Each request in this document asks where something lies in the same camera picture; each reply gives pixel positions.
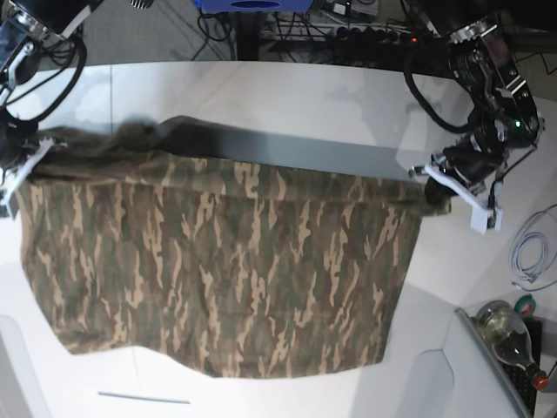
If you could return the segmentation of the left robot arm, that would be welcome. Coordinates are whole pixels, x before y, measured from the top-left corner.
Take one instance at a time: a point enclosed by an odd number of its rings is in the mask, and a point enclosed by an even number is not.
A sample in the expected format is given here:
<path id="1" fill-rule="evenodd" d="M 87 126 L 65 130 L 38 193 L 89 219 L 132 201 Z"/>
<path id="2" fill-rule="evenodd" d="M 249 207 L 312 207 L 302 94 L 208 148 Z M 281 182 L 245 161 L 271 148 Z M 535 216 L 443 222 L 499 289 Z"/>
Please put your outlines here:
<path id="1" fill-rule="evenodd" d="M 478 233 L 498 230 L 503 211 L 498 195 L 514 150 L 531 155 L 545 121 L 513 60 L 496 13 L 501 1 L 404 1 L 402 8 L 423 33 L 419 47 L 405 59 L 403 74 L 423 111 L 443 130 L 456 135 L 453 145 L 410 169 L 425 177 L 426 201 L 443 206 L 460 197 L 472 208 L 470 226 Z M 419 91 L 413 65 L 421 52 L 440 57 L 449 76 L 468 94 L 473 109 L 463 125 L 443 119 Z"/>

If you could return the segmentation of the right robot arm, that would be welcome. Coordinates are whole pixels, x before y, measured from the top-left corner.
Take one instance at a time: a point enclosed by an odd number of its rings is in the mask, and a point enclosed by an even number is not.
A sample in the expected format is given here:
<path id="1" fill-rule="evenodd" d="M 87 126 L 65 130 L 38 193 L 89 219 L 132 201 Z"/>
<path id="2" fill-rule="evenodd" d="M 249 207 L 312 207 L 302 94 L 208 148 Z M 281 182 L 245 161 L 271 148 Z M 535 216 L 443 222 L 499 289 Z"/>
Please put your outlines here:
<path id="1" fill-rule="evenodd" d="M 60 142 L 40 135 L 38 125 L 73 90 L 87 59 L 79 27 L 100 1 L 11 1 L 1 19 L 1 216 L 17 214 L 14 195 L 47 152 Z M 21 119 L 9 106 L 15 89 L 37 74 L 43 60 L 59 66 L 57 75 L 77 63 L 70 82 L 39 115 Z"/>

